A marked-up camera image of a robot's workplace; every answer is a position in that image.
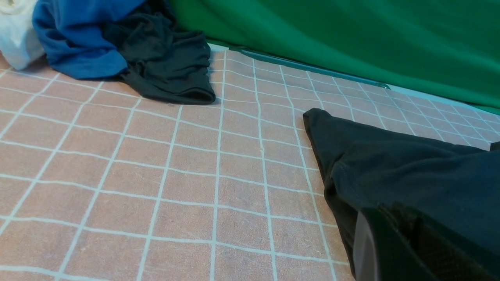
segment white cloth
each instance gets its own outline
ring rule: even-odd
[[[44,54],[33,29],[37,0],[0,0],[0,52],[16,70],[26,68]]]

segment floor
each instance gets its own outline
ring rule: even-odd
[[[0,280],[334,280],[302,113],[487,150],[500,117],[215,51],[209,106],[0,60]]]

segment clothing fold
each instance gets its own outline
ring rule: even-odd
[[[146,1],[123,19],[100,28],[127,63],[119,79],[141,96],[190,105],[216,100],[208,76],[211,50],[205,34],[176,31],[168,1]]]
[[[395,202],[500,257],[498,143],[485,151],[387,131],[333,117],[318,108],[305,112],[303,121],[323,179],[324,197],[351,266],[358,212]]]

